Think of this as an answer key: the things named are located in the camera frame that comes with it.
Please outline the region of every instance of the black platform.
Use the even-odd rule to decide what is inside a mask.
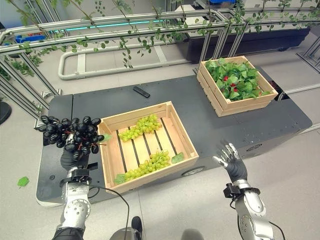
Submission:
[[[57,96],[50,103],[49,115],[59,119],[84,116],[104,118],[172,101],[199,154],[199,160],[194,166],[205,166],[207,169],[218,167],[211,158],[223,140],[232,142],[240,154],[247,158],[278,146],[312,125],[311,120],[291,99],[273,100],[262,109],[217,117],[195,75],[144,83],[139,87],[151,96],[144,98],[133,91],[133,86]],[[62,150],[55,145],[46,146],[42,150],[36,191],[36,197],[41,202],[62,202],[59,182],[66,177],[67,172],[60,166],[61,154]],[[90,173],[92,183],[104,186],[100,154],[91,154],[89,162],[98,162],[98,169]],[[149,185],[179,178],[186,170]],[[50,180],[51,175],[55,176],[53,180]],[[100,191],[91,202],[113,197],[113,194]]]

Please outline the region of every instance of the metal railing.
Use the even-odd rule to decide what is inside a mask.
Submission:
[[[276,8],[265,8],[265,12],[281,12],[280,7]],[[258,12],[259,8],[250,8],[246,9],[247,12]],[[299,8],[285,8],[284,12],[297,12],[297,11],[310,11],[309,8],[299,9]],[[51,46],[64,46],[64,45],[72,45],[77,42],[78,39],[85,39],[87,42],[98,42],[98,41],[106,41],[106,40],[117,40],[120,38],[137,38],[137,37],[148,37],[154,36],[155,32],[158,30],[160,34],[170,34],[172,32],[195,32],[198,30],[218,30],[218,43],[215,46],[212,57],[217,59],[220,57],[221,52],[225,46],[227,41],[227,37],[229,34],[229,29],[233,29],[235,27],[242,27],[243,29],[247,29],[248,27],[256,24],[260,25],[281,25],[281,24],[307,24],[307,23],[320,23],[319,19],[316,18],[306,18],[292,21],[290,18],[274,18],[274,19],[263,19],[260,21],[256,21],[254,24],[249,24],[244,19],[238,23],[228,23],[228,18],[224,16],[224,14],[229,14],[234,16],[235,13],[229,9],[204,9],[204,10],[194,10],[194,11],[185,11],[185,12],[162,12],[160,16],[156,13],[145,13],[145,14],[128,14],[126,16],[106,16],[106,17],[94,17],[92,20],[95,22],[97,26],[100,25],[108,25],[108,24],[120,24],[120,23],[133,23],[136,21],[160,21],[160,20],[172,20],[172,19],[183,19],[188,17],[207,17],[209,21],[206,24],[191,24],[188,28],[184,28],[181,26],[173,25],[170,27],[157,27],[156,29],[143,28],[138,31],[128,30],[116,30],[109,32],[99,32],[99,33],[89,33],[75,36],[63,36],[61,38],[49,38],[43,41],[35,41],[29,44],[29,48],[31,50],[40,50],[45,48],[51,48]],[[59,21],[59,22],[49,22],[49,23],[41,23],[39,27],[46,32],[52,31],[65,31],[67,28],[78,28],[78,27],[92,27],[90,20],[84,19],[75,19],[75,20],[67,20],[67,21]],[[46,100],[25,80],[24,76],[17,72],[4,58],[5,55],[12,54],[21,54],[21,59],[31,68],[35,75],[42,81],[42,83],[48,88],[48,90],[55,96],[59,93],[55,90],[55,88],[49,83],[49,81],[45,78],[45,76],[37,69],[37,67],[33,64],[33,62],[28,58],[28,56],[23,53],[25,50],[21,49],[18,43],[14,43],[8,46],[2,45],[2,42],[7,38],[12,38],[16,35],[23,35],[29,33],[37,33],[39,32],[39,28],[35,25],[31,26],[23,26],[23,27],[15,27],[9,28],[0,34],[0,67],[2,67],[11,77],[17,79],[19,83],[29,92],[31,95],[41,104],[44,108],[49,108],[49,104]],[[233,57],[239,44],[244,36],[245,31],[239,31],[236,35],[235,41],[231,47],[229,52],[229,57]],[[210,44],[210,33],[207,33],[204,39],[204,44],[202,47],[202,53],[200,57],[200,61],[203,61],[206,57],[206,53],[208,51],[208,46]]]

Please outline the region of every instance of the robotic hand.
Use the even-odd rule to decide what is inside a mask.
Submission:
[[[70,143],[73,137],[73,134],[69,134],[66,143]],[[52,240],[83,240],[85,220],[91,211],[89,186],[83,184],[90,182],[88,160],[89,155],[82,155],[75,160],[72,152],[63,151],[60,163],[68,171],[67,178],[60,183],[64,210],[61,224],[57,226]]]
[[[266,219],[266,206],[259,197],[260,191],[247,181],[247,168],[232,143],[221,149],[221,156],[212,159],[222,165],[229,174],[232,183],[223,190],[226,198],[235,202],[238,214],[238,227],[244,240],[273,240],[271,224]]]

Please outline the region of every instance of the leafy greens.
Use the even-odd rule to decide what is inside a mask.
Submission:
[[[248,62],[241,64],[226,62],[221,57],[218,61],[207,61],[205,67],[226,99],[231,101],[256,99],[270,94],[269,91],[259,89],[258,70],[251,68]]]

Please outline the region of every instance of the artificial vine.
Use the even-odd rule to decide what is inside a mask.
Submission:
[[[18,5],[15,3],[15,0],[6,0],[8,3],[12,4],[16,9],[17,12],[21,14],[21,22],[24,25],[27,25],[28,22],[32,22],[34,25],[36,25],[39,28],[39,31],[43,34],[47,34],[47,32],[45,32],[37,23],[37,20],[34,16],[34,13],[32,12],[32,10],[26,5],[26,7],[24,9],[21,9],[18,7]],[[158,41],[163,41],[165,44],[167,42],[172,43],[173,40],[174,41],[181,41],[183,39],[183,33],[182,30],[188,29],[188,24],[185,22],[186,20],[186,14],[185,14],[185,10],[184,10],[184,0],[171,0],[172,3],[177,3],[179,4],[179,6],[181,7],[181,10],[183,12],[182,18],[178,19],[177,21],[174,20],[161,20],[161,15],[162,15],[162,10],[159,7],[156,7],[153,4],[153,0],[149,0],[152,6],[152,10],[156,13],[156,20],[157,21],[150,21],[148,28],[150,30],[154,31],[154,35],[152,36],[146,36],[146,37],[141,37],[138,36],[136,39],[138,41],[138,43],[140,44],[140,48],[139,50],[136,52],[137,54],[140,54],[141,57],[144,56],[145,53],[151,53],[152,52],[152,46],[154,46],[155,44],[155,40]],[[266,10],[266,4],[267,2],[275,2],[276,0],[261,0],[262,1],[262,9],[259,12],[254,12],[252,14],[251,17],[248,17],[247,19],[245,19],[246,22],[248,22],[250,25],[254,25],[255,30],[259,33],[262,30],[262,25],[260,23],[256,23],[259,22],[263,19],[268,19],[269,16],[272,17],[273,13],[268,13],[268,11]],[[310,2],[312,0],[300,0],[300,7],[299,10],[297,11],[297,13],[295,15],[291,14],[289,16],[288,12],[285,12],[285,8],[289,8],[291,6],[291,1],[292,0],[279,0],[279,4],[278,6],[281,8],[281,18],[284,17],[289,17],[290,20],[292,22],[298,22],[299,19],[306,19],[307,17],[310,18],[319,18],[319,14],[320,14],[320,0],[315,0],[316,3],[316,7],[312,8],[312,11],[309,12],[308,14],[302,13],[300,12],[300,9],[303,8],[304,4],[306,2]],[[83,0],[61,0],[61,3],[64,7],[68,7],[68,6],[74,6],[77,10],[79,10],[82,14],[83,14],[83,19],[85,20],[89,20],[90,21],[90,25],[94,26],[99,32],[103,32],[101,30],[101,28],[99,26],[96,25],[95,21],[93,20],[93,15],[94,14],[100,14],[102,17],[105,17],[105,10],[106,10],[106,6],[103,4],[102,0],[94,0],[94,7],[95,7],[95,11],[91,12],[91,13],[86,13],[82,7],[81,4],[83,3]],[[57,8],[57,4],[58,4],[58,0],[51,0],[51,5],[53,8]],[[131,30],[128,31],[128,34],[131,33],[137,33],[139,32],[139,29],[137,28],[137,26],[135,24],[131,24],[130,23],[130,19],[127,17],[127,14],[131,14],[132,13],[132,8],[131,6],[125,2],[125,0],[112,0],[112,4],[113,4],[113,9],[118,9],[121,14],[124,16],[124,18],[127,20],[129,26],[131,27]],[[236,4],[234,5],[234,12],[235,15],[229,19],[226,20],[226,22],[228,23],[227,28],[229,29],[229,32],[233,30],[235,30],[238,34],[245,31],[245,26],[237,26],[237,24],[240,24],[243,22],[244,20],[244,16],[245,16],[245,8],[244,8],[244,1],[243,0],[237,0]],[[210,19],[208,20],[203,20],[202,24],[206,27],[211,27],[212,24],[212,17],[211,15],[209,16]],[[303,24],[303,26],[310,26],[312,23],[309,24]],[[295,26],[297,26],[297,28],[301,28],[302,25],[301,24],[294,24]],[[269,28],[269,30],[271,31],[274,28],[274,25],[267,25],[267,27]],[[167,34],[163,34],[161,33],[161,28],[166,28],[166,29],[175,29],[175,31],[171,32],[171,33],[167,33]],[[206,35],[207,33],[213,33],[213,30],[207,30],[207,29],[199,29],[197,30],[197,33],[199,35]],[[54,39],[58,39],[58,38],[62,38],[64,37],[63,33],[54,33],[51,35],[53,35]],[[85,36],[85,37],[81,37],[79,39],[76,40],[76,43],[70,45],[71,47],[71,51],[73,53],[76,53],[78,51],[78,47],[83,47],[83,48],[87,48],[88,47],[88,43],[89,43],[89,39]],[[94,52],[98,52],[99,48],[105,49],[107,47],[107,44],[109,43],[109,41],[101,41],[101,42],[96,42],[97,46],[93,48]],[[133,68],[133,65],[131,63],[132,60],[132,53],[131,50],[129,49],[129,47],[127,46],[128,40],[124,39],[123,37],[120,37],[119,40],[119,49],[124,50],[124,52],[122,53],[123,55],[123,65],[126,68]],[[41,56],[44,56],[46,54],[49,54],[52,51],[56,51],[56,50],[61,50],[62,52],[66,52],[68,47],[67,45],[63,45],[60,47],[57,47],[55,45],[52,45],[49,48],[45,48],[42,49],[40,51],[32,51],[30,49],[29,46],[29,42],[24,42],[23,44],[19,45],[20,49],[24,49],[25,52],[28,54],[28,57],[32,60],[32,62],[38,66],[42,60],[40,59]],[[28,66],[26,66],[26,64],[17,61],[17,60],[10,60],[11,64],[18,69],[23,75],[30,75],[33,76],[34,73],[28,68]]]

